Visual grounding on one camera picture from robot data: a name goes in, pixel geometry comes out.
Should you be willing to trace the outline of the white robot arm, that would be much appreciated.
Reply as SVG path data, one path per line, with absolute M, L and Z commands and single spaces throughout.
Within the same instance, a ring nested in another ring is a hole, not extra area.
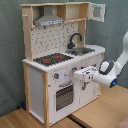
M 121 74 L 123 67 L 128 62 L 128 32 L 123 37 L 123 52 L 116 62 L 113 60 L 102 61 L 99 68 L 88 66 L 74 72 L 74 77 L 87 83 L 90 81 L 101 85 L 114 87 L 117 78 Z

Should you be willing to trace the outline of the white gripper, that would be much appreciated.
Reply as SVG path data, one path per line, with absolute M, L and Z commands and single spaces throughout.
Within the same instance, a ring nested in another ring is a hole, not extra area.
M 94 66 L 89 66 L 81 70 L 74 72 L 74 77 L 82 80 L 83 82 L 90 82 L 93 80 L 93 75 L 97 72 L 97 68 Z

